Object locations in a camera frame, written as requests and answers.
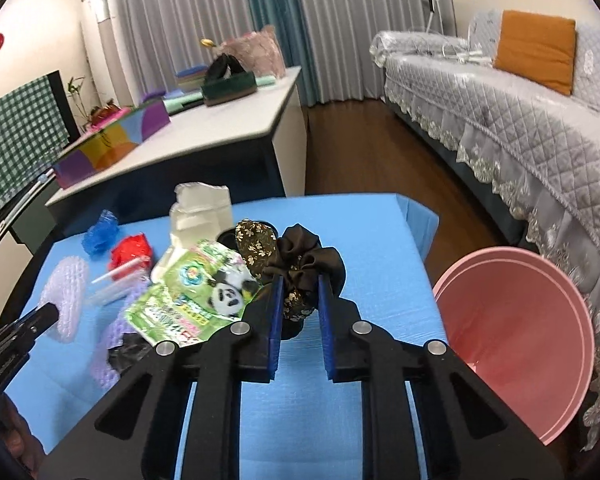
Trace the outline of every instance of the crumpled blue plastic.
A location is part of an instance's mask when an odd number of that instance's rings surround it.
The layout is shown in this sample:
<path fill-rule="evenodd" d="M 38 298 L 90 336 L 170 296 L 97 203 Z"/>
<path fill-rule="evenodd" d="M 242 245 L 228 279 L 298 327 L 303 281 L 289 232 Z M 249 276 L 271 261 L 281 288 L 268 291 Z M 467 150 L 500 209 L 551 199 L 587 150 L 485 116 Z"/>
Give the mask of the crumpled blue plastic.
<path fill-rule="evenodd" d="M 105 209 L 98 221 L 84 234 L 82 248 L 93 258 L 111 250 L 117 238 L 118 219 L 111 211 Z"/>

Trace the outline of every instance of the pink bucket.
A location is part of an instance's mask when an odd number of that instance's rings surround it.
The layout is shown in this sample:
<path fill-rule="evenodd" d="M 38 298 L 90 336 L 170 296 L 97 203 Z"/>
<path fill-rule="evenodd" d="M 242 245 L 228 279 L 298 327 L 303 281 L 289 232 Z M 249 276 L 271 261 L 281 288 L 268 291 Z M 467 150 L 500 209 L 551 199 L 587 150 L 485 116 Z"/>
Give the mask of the pink bucket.
<path fill-rule="evenodd" d="M 589 311 L 571 280 L 518 248 L 469 254 L 436 283 L 451 348 L 549 444 L 591 380 Z"/>

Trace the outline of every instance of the green plastic wrapper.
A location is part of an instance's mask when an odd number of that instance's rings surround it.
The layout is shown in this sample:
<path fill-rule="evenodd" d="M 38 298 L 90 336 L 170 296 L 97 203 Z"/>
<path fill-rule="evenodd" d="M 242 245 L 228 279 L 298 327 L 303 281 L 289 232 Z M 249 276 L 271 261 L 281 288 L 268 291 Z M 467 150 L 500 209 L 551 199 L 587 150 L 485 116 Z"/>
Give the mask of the green plastic wrapper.
<path fill-rule="evenodd" d="M 125 319 L 152 345 L 189 346 L 239 320 L 259 284 L 240 254 L 201 240 L 125 311 Z"/>

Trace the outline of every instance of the gray quilted sofa cover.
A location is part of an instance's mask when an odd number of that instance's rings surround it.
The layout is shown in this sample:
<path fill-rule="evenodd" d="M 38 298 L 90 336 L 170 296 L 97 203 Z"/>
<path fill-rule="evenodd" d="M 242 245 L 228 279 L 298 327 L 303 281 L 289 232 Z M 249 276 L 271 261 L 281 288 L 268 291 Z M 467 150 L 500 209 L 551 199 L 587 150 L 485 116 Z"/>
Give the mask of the gray quilted sofa cover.
<path fill-rule="evenodd" d="M 386 71 L 386 98 L 492 185 L 511 215 L 528 222 L 528 241 L 590 306 L 597 372 L 590 389 L 598 398 L 584 415 L 588 450 L 600 437 L 600 29 L 577 25 L 574 90 L 565 97 L 450 57 L 464 50 L 493 59 L 501 22 L 501 11 L 478 14 L 467 43 L 381 32 L 370 52 Z"/>

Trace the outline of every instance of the blue table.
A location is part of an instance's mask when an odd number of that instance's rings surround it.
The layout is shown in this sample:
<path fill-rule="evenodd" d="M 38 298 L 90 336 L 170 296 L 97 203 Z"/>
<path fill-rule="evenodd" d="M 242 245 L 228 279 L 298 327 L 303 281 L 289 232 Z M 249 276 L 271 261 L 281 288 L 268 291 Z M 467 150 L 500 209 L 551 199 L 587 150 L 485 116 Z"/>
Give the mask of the blue table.
<path fill-rule="evenodd" d="M 438 218 L 394 194 L 272 199 L 234 206 L 234 219 L 271 222 L 282 234 L 302 224 L 336 247 L 347 269 L 343 298 L 358 304 L 363 319 L 414 344 L 446 340 L 422 260 Z M 155 254 L 169 244 L 169 219 L 128 224 L 121 235 L 144 232 Z M 35 308 L 54 267 L 66 256 L 86 257 L 80 240 L 55 244 L 25 312 Z M 106 260 L 91 262 L 92 275 Z M 104 392 L 89 375 L 94 347 L 118 306 L 85 310 L 75 341 L 40 338 L 30 362 L 8 394 L 49 452 Z M 317 315 L 295 339 L 282 343 L 271 384 L 244 384 L 240 427 L 243 479 L 353 480 L 362 474 L 362 412 L 358 384 L 332 384 L 322 360 Z"/>

